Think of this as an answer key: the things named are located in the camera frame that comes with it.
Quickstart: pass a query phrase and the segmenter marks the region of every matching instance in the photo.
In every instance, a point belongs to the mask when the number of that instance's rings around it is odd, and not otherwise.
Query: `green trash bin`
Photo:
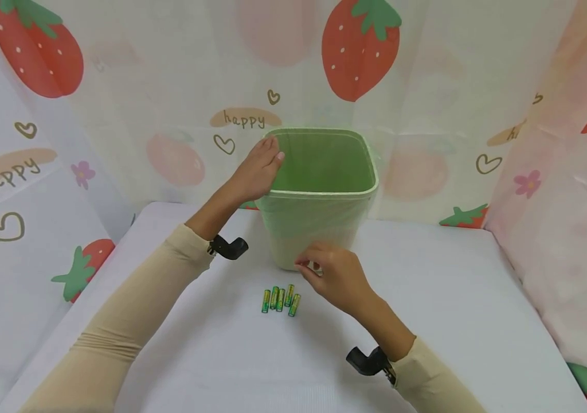
[[[295,270],[295,258],[315,240],[350,248],[379,184],[363,136],[302,127],[267,135],[285,153],[272,190],[256,201],[277,266]]]

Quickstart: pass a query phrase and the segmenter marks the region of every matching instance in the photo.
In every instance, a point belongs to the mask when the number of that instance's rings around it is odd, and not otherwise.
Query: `hand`
[[[318,275],[308,268],[313,262]],[[303,278],[321,297],[346,314],[358,318],[360,310],[371,308],[379,297],[371,289],[358,256],[327,243],[312,243],[295,260]]]
[[[252,148],[225,186],[241,203],[257,200],[271,190],[282,161],[284,152],[280,152],[277,139],[268,136]]]

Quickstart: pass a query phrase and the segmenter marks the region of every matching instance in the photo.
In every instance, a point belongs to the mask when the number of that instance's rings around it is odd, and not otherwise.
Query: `beige sleeve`
[[[419,338],[392,363],[394,387],[418,413],[486,413],[475,396]]]
[[[20,413],[112,413],[124,378],[181,292],[209,268],[209,243],[181,224],[108,298]]]

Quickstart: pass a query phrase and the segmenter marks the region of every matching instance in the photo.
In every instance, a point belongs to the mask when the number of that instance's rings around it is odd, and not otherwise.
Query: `green battery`
[[[294,317],[300,303],[300,294],[293,296],[292,306],[289,308],[289,317]]]
[[[277,307],[277,294],[279,292],[279,287],[273,287],[273,292],[271,293],[271,310],[275,310],[275,308]]]
[[[281,312],[282,307],[284,307],[284,296],[285,296],[284,288],[280,288],[280,291],[277,292],[277,307],[275,308],[276,311]]]
[[[264,290],[264,302],[261,305],[261,312],[267,313],[268,312],[268,305],[271,303],[271,291]]]
[[[294,284],[289,284],[287,288],[287,296],[284,299],[284,307],[290,307],[294,299]]]

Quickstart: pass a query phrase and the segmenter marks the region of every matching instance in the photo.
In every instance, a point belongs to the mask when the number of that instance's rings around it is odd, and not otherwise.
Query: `white table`
[[[107,297],[194,208],[154,203],[0,406],[14,413]],[[239,211],[221,232],[250,245],[217,257],[181,296],[129,372],[116,412],[413,412],[384,375],[345,361],[376,346],[304,279],[272,264],[259,213]],[[493,236],[480,230],[367,221],[354,251],[369,282],[491,413],[587,413],[553,340]],[[265,289],[295,284],[296,317],[260,312]]]

